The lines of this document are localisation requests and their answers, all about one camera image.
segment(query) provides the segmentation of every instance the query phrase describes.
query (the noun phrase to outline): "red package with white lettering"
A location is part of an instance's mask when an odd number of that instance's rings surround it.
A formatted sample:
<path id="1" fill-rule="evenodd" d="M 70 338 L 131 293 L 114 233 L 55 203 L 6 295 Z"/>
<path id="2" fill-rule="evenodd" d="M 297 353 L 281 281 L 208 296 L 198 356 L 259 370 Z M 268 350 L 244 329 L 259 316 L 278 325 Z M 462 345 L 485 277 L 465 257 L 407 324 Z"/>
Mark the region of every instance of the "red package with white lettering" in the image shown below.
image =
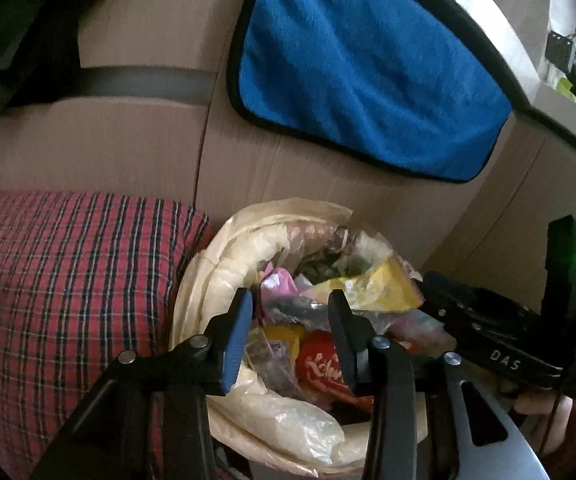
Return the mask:
<path id="1" fill-rule="evenodd" d="M 354 397 L 350 388 L 343 383 L 337 350 L 329 332 L 316 330 L 308 335 L 301 344 L 295 372 L 299 381 L 306 386 L 372 413 L 373 398 Z"/>

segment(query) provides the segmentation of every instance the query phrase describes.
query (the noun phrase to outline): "screw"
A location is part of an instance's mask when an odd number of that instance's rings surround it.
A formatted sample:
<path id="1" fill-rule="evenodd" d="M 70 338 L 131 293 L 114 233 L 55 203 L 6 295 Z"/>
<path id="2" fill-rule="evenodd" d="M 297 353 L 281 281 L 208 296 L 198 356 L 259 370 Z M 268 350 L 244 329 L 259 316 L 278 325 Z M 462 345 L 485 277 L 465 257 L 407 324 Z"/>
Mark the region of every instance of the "screw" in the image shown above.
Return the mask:
<path id="1" fill-rule="evenodd" d="M 119 354 L 119 362 L 122 365 L 129 365 L 137 358 L 136 352 L 132 350 L 125 350 Z"/>
<path id="2" fill-rule="evenodd" d="M 372 346 L 380 350 L 387 350 L 390 348 L 390 339 L 383 337 L 382 335 L 377 335 L 372 338 Z"/>
<path id="3" fill-rule="evenodd" d="M 206 348 L 209 342 L 205 335 L 193 335 L 190 338 L 190 346 L 193 348 Z"/>
<path id="4" fill-rule="evenodd" d="M 452 366 L 461 364 L 461 356 L 456 352 L 446 352 L 443 356 L 443 360 Z"/>

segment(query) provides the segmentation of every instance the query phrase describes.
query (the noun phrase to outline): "plaid pillow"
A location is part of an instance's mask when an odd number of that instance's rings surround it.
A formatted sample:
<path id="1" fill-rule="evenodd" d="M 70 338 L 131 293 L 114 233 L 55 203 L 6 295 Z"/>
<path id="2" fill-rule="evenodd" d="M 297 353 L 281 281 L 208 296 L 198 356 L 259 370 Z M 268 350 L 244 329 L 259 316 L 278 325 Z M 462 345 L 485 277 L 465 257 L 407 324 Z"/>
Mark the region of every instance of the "plaid pillow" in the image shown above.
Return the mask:
<path id="1" fill-rule="evenodd" d="M 116 355 L 165 350 L 178 280 L 211 234 L 177 202 L 0 192 L 0 465 L 13 480 Z"/>

